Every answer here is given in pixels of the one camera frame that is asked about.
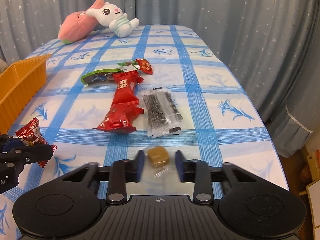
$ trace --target red wrapper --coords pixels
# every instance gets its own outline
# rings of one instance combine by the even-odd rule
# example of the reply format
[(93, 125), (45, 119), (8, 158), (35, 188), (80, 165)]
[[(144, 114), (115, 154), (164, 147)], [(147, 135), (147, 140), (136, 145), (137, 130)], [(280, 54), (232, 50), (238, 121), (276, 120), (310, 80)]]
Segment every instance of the red wrapper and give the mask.
[[(28, 124), (24, 127), (16, 131), (17, 137), (23, 142), (26, 146), (32, 146), (35, 143), (48, 144), (46, 139), (40, 133), (40, 126), (38, 118), (32, 119)], [(55, 151), (57, 147), (55, 145), (51, 146)], [(38, 162), (41, 168), (44, 168), (48, 161)]]
[(132, 122), (139, 114), (143, 114), (142, 108), (127, 104), (114, 104), (96, 129), (115, 133), (134, 132), (137, 129), (132, 125)]
[(113, 74), (113, 79), (118, 84), (112, 104), (138, 105), (139, 99), (134, 95), (136, 84), (143, 81), (138, 71), (133, 70), (125, 73)]
[(145, 59), (145, 58), (137, 58), (136, 62), (140, 66), (140, 70), (143, 71), (144, 73), (153, 74), (152, 67), (150, 63)]

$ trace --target ridged black surface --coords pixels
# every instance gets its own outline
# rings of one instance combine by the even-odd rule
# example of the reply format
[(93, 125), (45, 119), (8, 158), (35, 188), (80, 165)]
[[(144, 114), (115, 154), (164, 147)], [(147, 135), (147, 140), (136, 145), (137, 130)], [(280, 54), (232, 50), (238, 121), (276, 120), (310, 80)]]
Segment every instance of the ridged black surface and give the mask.
[[(22, 240), (28, 239), (31, 238), (27, 236), (22, 238)], [(133, 195), (127, 204), (107, 208), (101, 219), (86, 232), (68, 239), (245, 240), (248, 238), (226, 228), (212, 208), (192, 204), (187, 195)]]

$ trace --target white bunny plush toy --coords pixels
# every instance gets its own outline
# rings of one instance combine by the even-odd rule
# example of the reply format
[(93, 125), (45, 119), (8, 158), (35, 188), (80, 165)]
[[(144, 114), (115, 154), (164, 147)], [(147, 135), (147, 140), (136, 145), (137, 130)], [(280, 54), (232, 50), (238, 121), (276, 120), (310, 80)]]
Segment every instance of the white bunny plush toy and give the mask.
[(139, 19), (129, 21), (126, 13), (108, 2), (100, 9), (88, 9), (86, 14), (95, 17), (101, 25), (109, 27), (119, 38), (128, 36), (139, 25)]

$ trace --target curtain tieback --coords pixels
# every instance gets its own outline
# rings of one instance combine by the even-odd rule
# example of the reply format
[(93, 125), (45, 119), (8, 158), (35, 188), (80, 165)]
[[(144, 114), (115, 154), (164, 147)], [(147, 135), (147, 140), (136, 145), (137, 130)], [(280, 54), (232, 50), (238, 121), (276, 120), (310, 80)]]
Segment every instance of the curtain tieback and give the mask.
[(306, 130), (309, 133), (313, 133), (312, 130), (309, 130), (307, 127), (305, 127), (302, 123), (300, 123), (292, 114), (290, 114), (288, 107), (287, 107), (287, 100), (285, 101), (285, 110), (287, 111), (288, 116), (296, 123), (298, 124), (301, 128)]

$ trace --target wooden floor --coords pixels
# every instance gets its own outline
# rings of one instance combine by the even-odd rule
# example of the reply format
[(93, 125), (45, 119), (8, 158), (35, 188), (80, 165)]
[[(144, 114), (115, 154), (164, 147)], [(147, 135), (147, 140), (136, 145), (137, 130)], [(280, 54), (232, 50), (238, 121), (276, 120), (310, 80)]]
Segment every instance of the wooden floor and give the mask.
[[(306, 189), (306, 184), (300, 180), (300, 171), (305, 165), (305, 160), (303, 158), (302, 152), (297, 151), (290, 158), (284, 158), (282, 156), (279, 157), (284, 170), (284, 174), (287, 178), (290, 192), (299, 196), (299, 192)], [(308, 196), (304, 195), (300, 196), (300, 198), (306, 205), (307, 217), (304, 224), (302, 225), (298, 236), (302, 240), (313, 240), (312, 218)]]

